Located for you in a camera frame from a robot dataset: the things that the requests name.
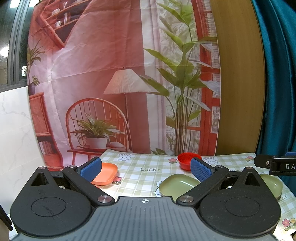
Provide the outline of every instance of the bookshelf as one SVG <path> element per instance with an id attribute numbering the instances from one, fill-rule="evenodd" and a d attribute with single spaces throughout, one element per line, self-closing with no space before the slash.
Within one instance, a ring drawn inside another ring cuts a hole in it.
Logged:
<path id="1" fill-rule="evenodd" d="M 32 121 L 37 141 L 44 158 L 44 162 L 50 171 L 63 169 L 62 155 L 57 148 L 49 118 L 45 106 L 44 92 L 29 96 Z"/>
<path id="2" fill-rule="evenodd" d="M 36 21 L 59 48 L 67 40 L 91 0 L 47 0 Z"/>

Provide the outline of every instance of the floor lamp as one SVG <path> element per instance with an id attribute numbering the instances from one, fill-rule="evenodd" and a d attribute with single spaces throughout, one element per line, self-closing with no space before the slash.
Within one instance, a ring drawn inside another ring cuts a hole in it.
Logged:
<path id="1" fill-rule="evenodd" d="M 151 92 L 153 88 L 147 85 L 132 69 L 117 70 L 108 86 L 106 87 L 104 94 L 124 94 L 126 120 L 128 120 L 128 104 L 127 93 L 139 93 L 139 92 Z"/>

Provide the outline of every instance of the orange plate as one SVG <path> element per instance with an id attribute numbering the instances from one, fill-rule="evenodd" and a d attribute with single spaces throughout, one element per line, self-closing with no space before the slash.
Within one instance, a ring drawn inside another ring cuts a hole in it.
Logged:
<path id="1" fill-rule="evenodd" d="M 91 182 L 94 185 L 104 186 L 110 184 L 116 177 L 118 167 L 112 163 L 102 163 L 101 172 Z"/>

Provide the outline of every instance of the lamp shade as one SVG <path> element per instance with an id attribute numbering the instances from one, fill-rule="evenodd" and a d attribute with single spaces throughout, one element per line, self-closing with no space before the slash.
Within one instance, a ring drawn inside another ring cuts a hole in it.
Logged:
<path id="1" fill-rule="evenodd" d="M 147 85 L 132 69 L 117 70 L 110 80 L 104 94 L 120 94 L 155 91 Z"/>

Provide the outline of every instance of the checkered tablecloth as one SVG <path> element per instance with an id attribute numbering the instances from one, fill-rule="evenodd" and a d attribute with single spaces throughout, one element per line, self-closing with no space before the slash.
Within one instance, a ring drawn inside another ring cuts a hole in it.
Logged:
<path id="1" fill-rule="evenodd" d="M 254 166 L 254 153 L 238 155 L 203 157 L 212 166 L 224 165 L 230 171 L 242 171 L 246 166 L 254 167 L 260 174 L 268 174 L 268 169 Z M 101 155 L 102 162 L 118 166 L 118 175 L 110 185 L 100 188 L 117 199 L 119 196 L 160 196 L 159 183 L 173 174 L 185 174 L 195 178 L 191 173 L 179 167 L 176 156 L 159 156 L 150 154 L 128 154 L 107 150 Z M 296 198 L 284 184 L 278 200 L 282 216 L 274 232 L 278 240 L 296 231 Z"/>

